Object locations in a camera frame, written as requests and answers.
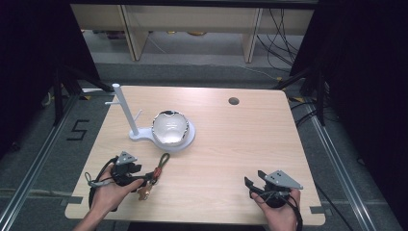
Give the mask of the green cord keychain bronze charm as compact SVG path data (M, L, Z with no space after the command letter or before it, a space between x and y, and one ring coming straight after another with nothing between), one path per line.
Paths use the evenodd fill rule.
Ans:
M152 188L157 184L164 166L166 165L166 163L168 162L170 158L170 154L169 153L164 153L158 163L158 165L155 167L154 171L153 171L153 176L151 180L148 180L146 185L144 187L142 187L141 189L138 190L138 194L139 194L139 200L147 200Z

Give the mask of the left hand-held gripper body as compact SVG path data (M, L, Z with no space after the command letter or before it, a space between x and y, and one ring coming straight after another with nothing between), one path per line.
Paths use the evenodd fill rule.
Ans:
M111 176L119 186L127 186L132 182L136 157L126 151L122 151L114 161Z

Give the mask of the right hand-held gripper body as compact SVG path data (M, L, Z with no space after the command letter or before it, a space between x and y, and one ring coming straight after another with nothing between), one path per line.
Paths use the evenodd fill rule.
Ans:
M267 181L262 188L264 192L258 195L269 207L280 208L289 199L292 189L302 190L303 186L283 170L276 170L268 174Z

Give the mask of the black metal stand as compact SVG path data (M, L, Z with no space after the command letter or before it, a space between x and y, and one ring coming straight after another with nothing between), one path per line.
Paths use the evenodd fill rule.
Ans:
M100 80L98 73L89 75L78 68L65 64L58 64L55 68L55 75L53 78L55 125L57 125L64 117L65 105L63 103L63 89L66 89L69 95L74 96L79 96L84 92L78 83L79 80L85 80L95 87L102 89L104 92L114 91L112 87L104 84Z
M304 80L304 83L299 91L303 96L310 96L313 92L317 95L317 118L320 125L324 126L323 104L325 95L325 80L323 72L318 67L307 67L291 76L286 81L278 83L273 87L273 89L282 90L300 79Z

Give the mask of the white stand with round base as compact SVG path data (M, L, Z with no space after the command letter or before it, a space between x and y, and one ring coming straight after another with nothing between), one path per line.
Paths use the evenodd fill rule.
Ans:
M158 148L162 149L165 152L169 153L174 153L178 152L181 150L186 149L190 144L192 144L194 138L195 138L195 126L194 124L188 120L190 124L190 131L188 132L188 135L186 136L185 141L178 145L178 146L164 146L162 144L159 144L153 137L152 134L152 123L149 127L139 127L136 123L137 119L139 118L141 114L141 110L136 115L132 115L131 110L127 104L126 98L123 94L122 88L120 84L114 83L112 84L113 90L115 91L115 95L117 100L112 101L112 102L106 102L106 105L119 105L130 125L130 131L129 131L129 138L132 141L152 141Z

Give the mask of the light wooden shelf unit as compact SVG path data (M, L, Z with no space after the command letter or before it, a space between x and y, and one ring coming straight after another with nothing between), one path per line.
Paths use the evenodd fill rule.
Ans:
M140 59L150 31L174 31L239 34L244 61L250 63L257 35L303 36L313 15L311 10L267 8L73 4L71 9L82 29L122 31L134 61Z

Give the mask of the silver white bowl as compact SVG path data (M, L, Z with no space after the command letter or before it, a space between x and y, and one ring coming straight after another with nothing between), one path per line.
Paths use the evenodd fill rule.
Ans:
M154 139L164 146L178 146L182 144L190 124L185 116L177 111L163 111L156 115L152 123Z

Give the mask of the person's right hand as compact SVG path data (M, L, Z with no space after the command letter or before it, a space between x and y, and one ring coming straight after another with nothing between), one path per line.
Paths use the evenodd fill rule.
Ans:
M261 196L253 192L252 199L264 213L269 231L297 231L299 221L296 213L292 208L300 206L300 190L292 189L290 204L285 204L280 208L271 208L263 200Z

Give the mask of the aluminium floor rail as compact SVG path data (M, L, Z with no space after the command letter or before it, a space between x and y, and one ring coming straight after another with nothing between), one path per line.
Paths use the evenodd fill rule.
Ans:
M360 227L363 231L376 231L376 227L372 221L369 210L364 203L362 196L357 191L346 167L332 142L326 128L320 124L317 115L311 116L312 123L318 133L319 139L325 149L325 152L336 172L340 184L344 190L344 194L354 212Z
M19 184L18 188L14 191L11 200L9 201L6 209L0 215L0 231L9 231L13 226L13 223L19 214L28 194L35 181L37 180L39 173L41 172L45 162L47 161L56 140L62 132L68 116L72 111L72 108L79 100L79 95L70 96L64 107L63 115L59 121L52 126L50 133L48 134L45 142L39 150L36 158L28 168L23 180Z

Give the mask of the person's left hand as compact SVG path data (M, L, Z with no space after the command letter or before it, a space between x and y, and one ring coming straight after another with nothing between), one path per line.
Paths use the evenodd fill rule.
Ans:
M113 182L99 187L96 189L89 210L107 215L118 207L127 194L139 188L143 183L142 179L138 179L127 186L119 186L116 182Z

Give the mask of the dark curtain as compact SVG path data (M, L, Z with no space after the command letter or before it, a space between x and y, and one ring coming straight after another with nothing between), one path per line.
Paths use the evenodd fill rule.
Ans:
M321 60L344 128L408 229L408 0L318 0L293 71Z
M57 78L100 81L70 0L0 0L0 159Z

